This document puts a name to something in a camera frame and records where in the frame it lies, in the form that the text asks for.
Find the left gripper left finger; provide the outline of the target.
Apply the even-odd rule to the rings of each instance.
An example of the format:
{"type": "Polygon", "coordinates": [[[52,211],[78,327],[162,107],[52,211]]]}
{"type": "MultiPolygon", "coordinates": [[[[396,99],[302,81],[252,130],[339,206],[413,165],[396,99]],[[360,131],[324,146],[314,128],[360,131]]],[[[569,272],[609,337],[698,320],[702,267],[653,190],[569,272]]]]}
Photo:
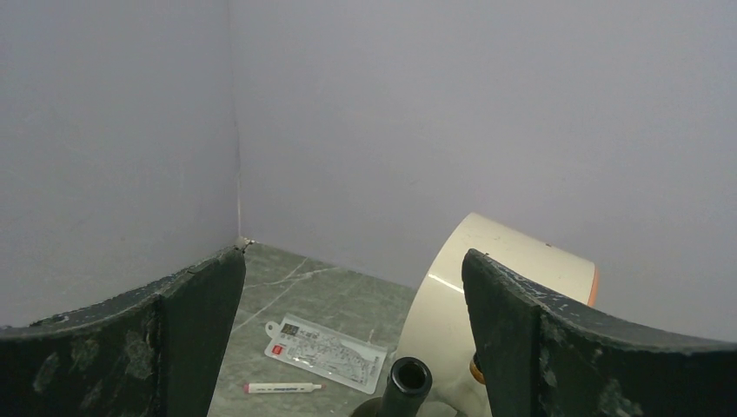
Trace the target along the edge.
{"type": "Polygon", "coordinates": [[[225,248],[108,300],[1,331],[4,416],[204,416],[246,262],[225,248]]]}

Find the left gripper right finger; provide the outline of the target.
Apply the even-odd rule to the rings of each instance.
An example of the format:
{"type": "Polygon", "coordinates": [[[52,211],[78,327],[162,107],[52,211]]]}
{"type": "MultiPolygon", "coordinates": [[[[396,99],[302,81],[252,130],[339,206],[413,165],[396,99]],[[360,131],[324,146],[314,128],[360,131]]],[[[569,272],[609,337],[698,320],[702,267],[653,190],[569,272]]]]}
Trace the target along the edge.
{"type": "Polygon", "coordinates": [[[495,416],[733,416],[736,346],[625,321],[480,251],[461,278],[495,416]]]}

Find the dark green wine bottle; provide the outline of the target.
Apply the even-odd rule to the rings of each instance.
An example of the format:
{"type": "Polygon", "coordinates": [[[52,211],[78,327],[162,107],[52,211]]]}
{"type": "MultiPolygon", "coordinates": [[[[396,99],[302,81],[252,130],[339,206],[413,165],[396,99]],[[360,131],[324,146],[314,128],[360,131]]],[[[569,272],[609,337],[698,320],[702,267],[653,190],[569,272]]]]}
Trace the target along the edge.
{"type": "Polygon", "coordinates": [[[428,366],[415,357],[396,360],[380,397],[364,401],[350,417],[415,417],[433,384],[428,366]]]}

